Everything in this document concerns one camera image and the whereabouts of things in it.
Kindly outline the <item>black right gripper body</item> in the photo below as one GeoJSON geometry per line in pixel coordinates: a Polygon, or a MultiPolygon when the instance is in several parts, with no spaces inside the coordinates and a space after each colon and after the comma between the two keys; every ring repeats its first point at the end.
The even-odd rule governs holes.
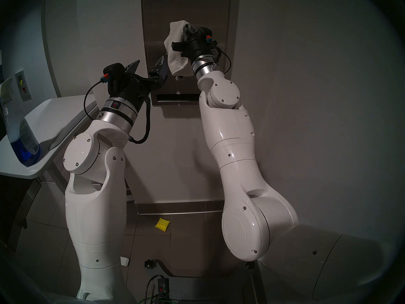
{"type": "Polygon", "coordinates": [[[214,62],[217,55],[214,55],[213,49],[216,49],[218,42],[213,40],[212,34],[196,34],[190,38],[185,38],[184,41],[187,42],[186,51],[181,52],[183,58],[187,58],[193,63],[199,56],[212,55],[214,57],[214,62]]]}

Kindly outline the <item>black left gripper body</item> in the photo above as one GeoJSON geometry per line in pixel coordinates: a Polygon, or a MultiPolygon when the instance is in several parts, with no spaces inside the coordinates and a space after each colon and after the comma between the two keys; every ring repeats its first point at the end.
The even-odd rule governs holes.
{"type": "Polygon", "coordinates": [[[113,77],[109,81],[109,97],[122,98],[131,103],[135,109],[140,109],[145,97],[156,89],[161,88],[149,78],[137,74],[124,74],[119,78],[113,77]]]}

